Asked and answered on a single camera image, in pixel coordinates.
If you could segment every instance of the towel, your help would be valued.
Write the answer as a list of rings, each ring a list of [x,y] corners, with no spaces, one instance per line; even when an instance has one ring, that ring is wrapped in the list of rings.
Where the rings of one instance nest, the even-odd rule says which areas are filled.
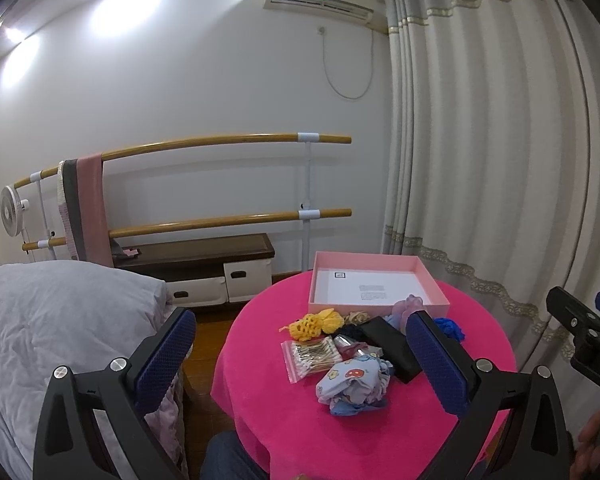
[[[331,415],[356,415],[386,406],[390,370],[386,361],[363,355],[333,365],[316,384],[318,402],[328,404]]]
[[[113,267],[107,214],[102,195],[102,154],[84,156],[77,162],[78,200],[82,221],[82,240],[86,260]]]
[[[66,240],[67,249],[72,260],[78,260],[78,251],[75,248],[74,232],[71,229],[71,221],[69,220],[69,210],[64,196],[64,160],[58,164],[58,210],[64,227],[64,239]]]
[[[58,208],[72,259],[113,267],[101,153],[58,165]]]

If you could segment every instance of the person's leg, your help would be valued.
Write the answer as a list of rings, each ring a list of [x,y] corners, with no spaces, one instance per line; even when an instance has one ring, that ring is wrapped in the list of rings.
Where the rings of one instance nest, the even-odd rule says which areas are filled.
[[[269,474],[245,451],[235,431],[223,431],[206,446],[200,480],[269,480]]]
[[[478,462],[471,472],[467,476],[466,480],[479,480],[482,478],[484,473],[487,471],[487,466],[489,465],[488,460],[481,460]]]

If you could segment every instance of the white curtain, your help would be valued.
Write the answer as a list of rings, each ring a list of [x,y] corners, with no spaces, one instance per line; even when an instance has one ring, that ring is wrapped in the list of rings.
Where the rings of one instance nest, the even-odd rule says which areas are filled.
[[[382,251],[476,297],[572,430],[600,391],[544,298],[600,290],[600,26],[580,0],[386,0],[393,131]],[[576,411],[584,397],[590,404]]]

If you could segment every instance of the bedsheet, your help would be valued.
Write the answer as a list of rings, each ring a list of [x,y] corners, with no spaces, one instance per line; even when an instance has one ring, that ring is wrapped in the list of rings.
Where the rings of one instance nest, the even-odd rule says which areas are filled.
[[[173,307],[166,284],[126,270],[58,260],[0,267],[0,463],[14,480],[32,478],[40,409],[53,370],[100,370],[131,355],[156,333]],[[173,393],[146,416],[177,460],[178,408]],[[123,479],[135,479],[104,412],[104,441]]]

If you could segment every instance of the pink tablecloth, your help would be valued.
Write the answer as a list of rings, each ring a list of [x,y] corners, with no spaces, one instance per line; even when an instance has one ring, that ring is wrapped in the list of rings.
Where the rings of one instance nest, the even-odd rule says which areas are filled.
[[[312,480],[418,477],[456,423],[442,410],[424,374],[411,383],[392,378],[389,405],[355,416],[333,416],[319,404],[315,385],[322,374],[290,384],[280,343],[281,326],[304,316],[311,272],[287,278],[259,294],[241,311],[218,357],[211,391],[232,416],[240,441],[272,480],[304,473]],[[480,304],[439,282],[450,303],[448,316],[466,334],[464,348],[501,370],[516,361],[496,320]],[[504,420],[500,413],[491,430]]]

